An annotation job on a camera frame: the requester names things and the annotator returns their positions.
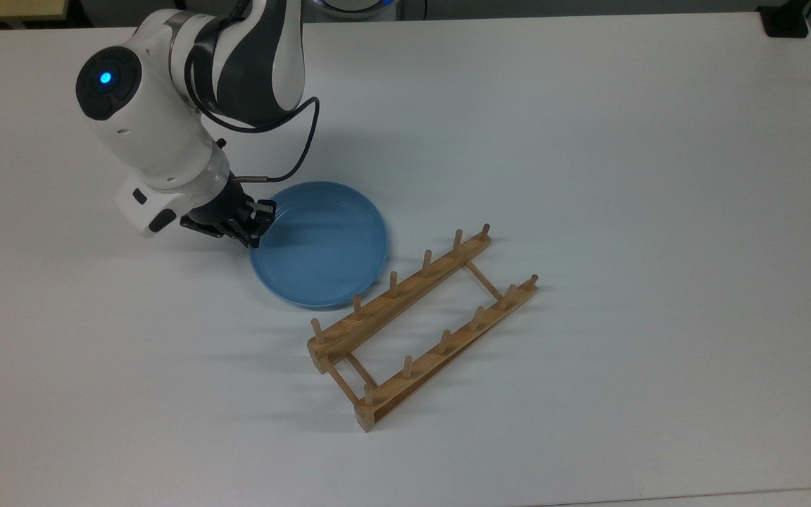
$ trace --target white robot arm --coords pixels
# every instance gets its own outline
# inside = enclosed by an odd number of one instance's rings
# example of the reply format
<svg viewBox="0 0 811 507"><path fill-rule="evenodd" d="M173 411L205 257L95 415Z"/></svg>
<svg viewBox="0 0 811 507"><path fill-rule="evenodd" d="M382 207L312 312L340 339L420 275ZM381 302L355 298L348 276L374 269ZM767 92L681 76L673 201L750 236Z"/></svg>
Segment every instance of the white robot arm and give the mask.
<svg viewBox="0 0 811 507"><path fill-rule="evenodd" d="M255 0L241 19L247 3L241 0L223 19L173 9L152 13L128 41L94 54L77 77L77 100L94 131L134 170L115 201L145 237L180 218L184 227L258 246L275 203L246 195L222 141L206 132L200 115L242 132L271 130L309 104L318 119L315 97L300 105L300 2ZM303 157L305 151L287 176L254 180L286 179Z"/></svg>

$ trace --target black object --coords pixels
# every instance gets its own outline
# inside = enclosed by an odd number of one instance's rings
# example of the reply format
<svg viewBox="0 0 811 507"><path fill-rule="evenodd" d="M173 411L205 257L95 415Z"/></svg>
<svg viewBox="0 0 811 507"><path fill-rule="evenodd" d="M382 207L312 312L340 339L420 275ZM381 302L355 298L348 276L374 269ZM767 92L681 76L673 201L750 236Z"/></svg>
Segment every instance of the black object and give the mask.
<svg viewBox="0 0 811 507"><path fill-rule="evenodd" d="M766 35L786 39L802 39L809 35L809 27L803 16L803 9L808 3L809 0L788 0L780 7L757 7L756 12L762 17Z"/></svg>
<svg viewBox="0 0 811 507"><path fill-rule="evenodd" d="M133 51L121 46L102 49L77 75L77 102L85 115L107 120L133 99L141 77L142 65Z"/></svg>
<svg viewBox="0 0 811 507"><path fill-rule="evenodd" d="M149 230L153 233L157 233L167 227L175 218L177 218L177 213L174 213L173 209L162 209L162 211L158 212L158 215L155 215L155 218L149 222Z"/></svg>
<svg viewBox="0 0 811 507"><path fill-rule="evenodd" d="M180 225L210 237L228 237L244 246L258 248L258 238L274 223L277 203L262 199L253 202L234 182L234 174L225 187L207 204L194 208L180 218Z"/></svg>
<svg viewBox="0 0 811 507"><path fill-rule="evenodd" d="M149 200L139 189L133 189L133 199L136 199L139 204L146 204L146 201Z"/></svg>

